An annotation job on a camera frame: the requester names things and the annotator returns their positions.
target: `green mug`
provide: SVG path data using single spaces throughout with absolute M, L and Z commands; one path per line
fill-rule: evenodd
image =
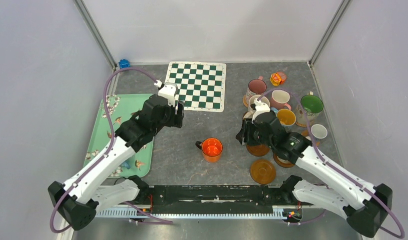
M 308 95 L 301 98 L 301 105 L 307 112 L 307 119 L 310 124 L 312 124 L 316 117 L 323 111 L 322 100 L 319 97 L 314 96 L 312 91 Z M 295 124 L 300 127 L 306 127 L 307 122 L 305 120 L 303 110 L 299 105 L 296 107 L 294 113 L 297 118 Z

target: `cable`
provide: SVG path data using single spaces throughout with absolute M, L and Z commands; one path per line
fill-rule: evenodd
M 326 186 L 326 188 L 329 189 L 329 187 L 328 187 L 326 184 L 324 184 L 324 183 L 318 183 L 318 184 L 316 184 L 316 186 Z M 315 218 L 313 218 L 313 219 L 310 219 L 310 220 L 307 220 L 307 221 L 303 221 L 303 222 L 290 222 L 290 223 L 288 223 L 288 226 L 289 226 L 289 225 L 309 224 L 309 223 L 312 223 L 312 222 L 315 222 L 315 221 L 321 219 L 322 217 L 324 217 L 325 214 L 326 214 L 326 209 L 324 209 L 324 210 L 322 211 L 322 213 L 321 213 L 319 216 L 317 216 L 317 217 L 315 217 Z
M 151 206 L 149 207 L 149 211 L 152 213 L 152 208 L 154 206 L 154 204 L 152 203 L 152 194 L 149 194 L 148 199 L 149 199 L 149 202 L 151 203 Z
M 301 202 L 300 202 L 300 201 L 298 201 L 298 204 L 297 204 L 297 211 L 299 211 L 300 209 L 302 209 L 302 204 L 301 204 Z
M 107 155 L 110 151 L 112 146 L 114 145 L 114 127 L 112 125 L 112 121 L 111 121 L 111 117 L 108 111 L 108 107 L 107 107 L 107 92 L 108 92 L 108 87 L 112 81 L 112 79 L 121 72 L 125 72 L 125 71 L 129 71 L 129 70 L 134 70 L 134 71 L 138 71 L 140 73 L 143 73 L 144 75 L 148 76 L 154 83 L 157 83 L 157 80 L 155 77 L 153 77 L 152 75 L 150 75 L 149 73 L 147 73 L 146 71 L 140 69 L 140 68 L 136 68 L 136 67 L 126 67 L 126 68 L 121 68 L 118 69 L 117 71 L 113 72 L 111 74 L 111 76 L 108 78 L 108 80 L 105 83 L 105 87 L 104 87 L 104 94 L 103 94 L 103 104 L 104 104 L 104 110 L 105 110 L 105 114 L 107 115 L 107 120 L 108 123 L 110 125 L 110 130 L 111 130 L 111 140 L 110 140 L 110 144 L 107 148 L 107 150 L 104 152 L 104 154 L 96 161 L 94 162 L 86 171 L 84 171 L 84 173 L 82 173 L 79 178 L 77 178 L 76 181 L 74 181 L 74 183 L 65 191 L 64 194 L 62 194 L 62 196 L 59 198 L 59 200 L 57 201 L 57 203 L 55 204 L 54 209 L 52 210 L 52 214 L 51 214 L 51 220 L 49 222 L 49 225 L 51 227 L 51 231 L 56 233 L 56 234 L 60 234 L 64 231 L 66 231 L 67 229 L 69 229 L 71 227 L 71 225 L 66 226 L 63 229 L 55 229 L 54 226 L 54 220 L 55 220 L 55 215 L 59 209 L 59 207 L 61 206 L 62 201 L 65 199 L 65 197 L 74 189 L 74 186 L 76 186 L 92 169 L 94 169 L 96 167 L 96 165 L 98 165 L 104 158 L 105 155 Z
M 148 225 L 169 225 L 169 224 L 173 224 L 173 221 L 164 220 L 164 219 L 161 219 L 161 218 L 157 218 L 157 217 L 155 217 L 155 216 L 152 216 L 152 215 L 150 215 L 150 214 L 148 214 L 148 213 L 146 213 L 146 212 L 140 210 L 140 208 L 138 208 L 138 207 L 136 207 L 135 205 L 129 203 L 128 201 L 125 201 L 124 204 L 127 204 L 127 205 L 131 206 L 132 208 L 136 209 L 136 211 L 138 211 L 138 212 L 140 212 L 141 214 L 143 214 L 143 215 L 149 217 L 150 219 L 159 221 L 159 222 L 154 222 L 154 221 L 139 221 L 139 222 L 138 222 L 139 224 L 148 224 Z
M 296 217 L 294 217 L 294 215 L 291 215 L 291 218 L 293 218 L 293 219 L 295 219 L 297 221 L 301 221 L 301 218 L 296 218 Z
M 124 177 L 124 176 L 121 176 L 121 177 L 117 178 L 117 179 L 114 181 L 114 185 L 117 184 L 118 180 L 120 180 L 120 179 L 126 180 L 127 178 Z
M 371 191 L 369 191 L 367 188 L 365 188 L 361 183 L 357 182 L 355 179 L 353 179 L 352 177 L 348 176 L 346 173 L 344 173 L 343 171 L 341 171 L 341 169 L 338 169 L 337 167 L 335 167 L 333 164 L 331 164 L 330 162 L 326 161 L 326 159 L 324 159 L 324 158 L 322 157 L 322 155 L 320 154 L 319 149 L 318 149 L 318 147 L 317 147 L 316 140 L 314 139 L 314 136 L 313 136 L 313 134 L 311 133 L 310 122 L 309 122 L 309 120 L 308 120 L 308 118 L 307 118 L 307 111 L 304 109 L 304 107 L 303 107 L 302 104 L 301 104 L 301 101 L 297 98 L 297 96 L 295 96 L 295 94 L 293 94 L 293 93 L 291 93 L 291 92 L 289 92 L 289 91 L 287 91 L 287 90 L 285 90 L 285 89 L 282 89 L 282 88 L 272 88 L 272 89 L 267 90 L 266 92 L 264 92 L 257 100 L 261 100 L 264 96 L 270 94 L 270 93 L 273 92 L 274 90 L 283 90 L 283 91 L 285 91 L 285 92 L 291 94 L 291 95 L 295 98 L 295 100 L 298 102 L 298 105 L 300 106 L 300 108 L 301 108 L 302 111 L 303 111 L 303 115 L 304 115 L 305 121 L 307 122 L 308 135 L 310 136 L 311 142 L 313 143 L 314 151 L 316 152 L 316 154 L 317 154 L 317 156 L 320 158 L 320 160 L 321 160 L 324 164 L 326 164 L 327 166 L 329 166 L 330 168 L 332 168 L 333 170 L 335 170 L 335 172 L 339 173 L 339 174 L 342 175 L 344 178 L 348 179 L 350 182 L 352 182 L 353 184 L 355 184 L 357 187 L 359 187 L 360 189 L 362 189 L 363 191 L 365 191 L 365 192 L 366 192 L 367 194 L 369 194 L 373 199 L 375 199 L 375 200 L 383 207 L 383 209 L 385 209 L 385 211 L 392 217 L 392 219 L 394 220 L 395 224 L 397 224 L 397 227 L 398 227 L 398 229 L 400 230 L 400 235 L 398 235 L 398 234 L 396 234 L 396 233 L 394 233 L 394 232 L 391 232 L 390 230 L 388 230 L 388 229 L 386 229 L 386 228 L 384 228 L 384 227 L 382 227 L 382 226 L 379 227 L 379 228 L 382 229 L 383 231 L 385 231 L 385 232 L 391 234 L 392 236 L 394 236 L 394 237 L 396 237 L 396 238 L 403 239 L 404 236 L 405 236 L 404 228 L 403 228 L 403 226 L 401 225 L 401 223 L 400 223 L 400 221 L 398 220 L 398 218 L 395 216 L 395 214 L 391 211 L 391 209 L 389 209 L 388 206 L 386 206 L 375 194 L 373 194 Z

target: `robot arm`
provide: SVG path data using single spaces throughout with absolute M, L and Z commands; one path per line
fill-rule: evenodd
M 332 161 L 320 152 L 319 159 L 310 140 L 296 132 L 286 132 L 275 113 L 261 101 L 255 101 L 252 118 L 242 121 L 242 129 L 236 136 L 241 144 L 251 146 L 265 144 L 281 159 L 288 160 L 307 170 L 329 186 L 316 186 L 297 176 L 289 177 L 281 189 L 290 202 L 306 202 L 329 210 L 347 220 L 348 224 L 367 237 L 373 237 L 387 216 L 387 212 L 362 188 L 339 174 L 342 171 L 379 197 L 391 208 L 392 190 L 380 184 L 374 186 Z
M 58 208 L 58 212 L 74 230 L 84 228 L 101 210 L 135 199 L 143 185 L 139 178 L 105 189 L 97 188 L 114 169 L 149 143 L 163 127 L 181 128 L 184 106 L 181 101 L 175 106 L 177 86 L 170 83 L 162 85 L 160 81 L 156 85 L 160 89 L 158 95 L 150 96 L 144 102 L 142 110 L 132 115 L 115 131 L 114 144 L 108 154 L 105 152 L 110 143 L 77 174 L 64 183 L 55 181 L 48 187 L 55 206 L 61 196 L 74 186 Z M 93 167 L 102 156 L 104 159 Z M 88 174 L 76 183 L 86 171 L 89 171 Z

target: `black handle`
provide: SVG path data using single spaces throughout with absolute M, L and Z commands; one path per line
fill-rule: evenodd
M 202 150 L 202 142 L 201 141 L 196 141 L 195 146 Z

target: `mug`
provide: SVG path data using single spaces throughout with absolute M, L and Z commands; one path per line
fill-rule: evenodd
M 254 79 L 249 81 L 248 88 L 246 90 L 246 95 L 243 98 L 243 103 L 247 107 L 249 103 L 249 99 L 256 95 L 262 94 L 267 90 L 267 85 L 263 81 L 263 76 L 260 76 L 258 79 Z
M 261 96 L 260 94 L 257 94 L 257 95 L 252 96 L 252 97 L 249 99 L 249 101 L 248 101 L 248 112 L 251 111 L 251 110 L 254 110 L 254 109 L 251 108 L 251 104 L 254 104 L 254 101 L 255 101 L 257 98 L 259 98 L 260 96 Z M 261 101 L 262 101 L 263 103 L 267 104 L 267 106 L 270 106 L 270 101 L 269 101 L 269 99 L 266 98 L 265 96 L 261 98 Z
M 284 126 L 287 130 L 294 125 L 296 116 L 293 111 L 289 109 L 277 110 L 274 107 L 271 107 L 270 109 L 276 114 L 276 117 L 279 119 L 280 124 L 282 124 L 282 126 Z
M 244 113 L 244 115 L 242 116 L 242 119 L 250 119 L 252 118 L 252 116 L 254 115 L 255 111 L 247 111 Z
M 287 107 L 289 110 L 292 110 L 291 106 L 287 104 L 289 99 L 289 93 L 285 92 L 284 90 L 274 90 L 271 93 L 270 107 L 278 110 Z
M 314 124 L 310 130 L 311 134 L 318 140 L 322 140 L 327 136 L 327 129 L 322 124 Z
M 307 112 L 307 119 L 312 124 L 317 116 L 323 111 L 323 102 L 322 100 L 313 95 L 313 92 L 310 92 L 308 95 L 305 95 L 301 98 L 301 105 L 304 110 Z M 303 109 L 298 105 L 294 111 L 297 120 L 296 123 L 300 127 L 306 127 L 307 122 L 305 121 Z
M 216 138 L 207 138 L 203 142 L 196 141 L 196 147 L 202 152 L 202 156 L 209 163 L 215 163 L 221 157 L 221 152 L 223 151 L 223 145 L 220 140 Z

